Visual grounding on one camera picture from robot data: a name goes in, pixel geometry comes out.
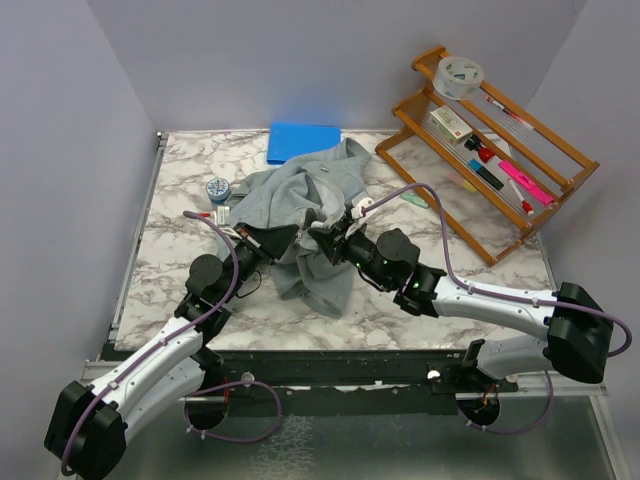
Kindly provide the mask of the grey zip-up jacket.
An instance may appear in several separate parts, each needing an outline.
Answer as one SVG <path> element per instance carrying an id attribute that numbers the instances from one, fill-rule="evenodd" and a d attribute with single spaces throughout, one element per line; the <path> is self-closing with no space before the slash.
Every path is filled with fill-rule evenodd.
<path id="1" fill-rule="evenodd" d="M 347 202 L 365 191 L 364 170 L 371 155 L 357 141 L 301 155 L 282 166 L 243 179 L 226 200 L 230 222 L 258 228 L 294 224 L 302 232 L 270 267 L 282 300 L 300 299 L 318 314 L 343 315 L 353 287 L 354 268 L 334 266 L 307 233 L 315 221 L 339 220 Z"/>

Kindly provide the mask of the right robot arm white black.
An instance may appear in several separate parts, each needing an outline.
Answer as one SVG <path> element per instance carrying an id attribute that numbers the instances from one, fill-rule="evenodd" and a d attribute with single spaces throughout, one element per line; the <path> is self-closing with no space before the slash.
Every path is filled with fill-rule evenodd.
<path id="1" fill-rule="evenodd" d="M 501 341 L 475 341 L 459 367 L 461 383 L 481 391 L 512 374 L 554 370 L 578 382 L 604 378 L 612 321 L 581 286 L 557 291 L 518 290 L 454 279 L 420 263 L 420 249 L 400 229 L 369 239 L 362 229 L 312 228 L 311 237 L 330 262 L 348 262 L 394 303 L 414 316 L 460 317 L 517 331 Z"/>

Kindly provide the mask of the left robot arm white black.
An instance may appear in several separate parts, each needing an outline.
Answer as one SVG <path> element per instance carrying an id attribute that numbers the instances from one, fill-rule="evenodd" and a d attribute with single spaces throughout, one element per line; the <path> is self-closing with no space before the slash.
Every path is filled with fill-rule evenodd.
<path id="1" fill-rule="evenodd" d="M 44 439 L 61 461 L 64 476 L 103 479 L 119 463 L 127 443 L 172 401 L 220 385 L 207 343 L 219 334 L 225 309 L 259 269 L 279 260 L 294 242 L 296 225 L 258 228 L 240 222 L 237 241 L 221 239 L 225 259 L 197 257 L 189 267 L 187 293 L 158 334 L 126 361 L 88 385 L 69 383 L 59 394 Z"/>

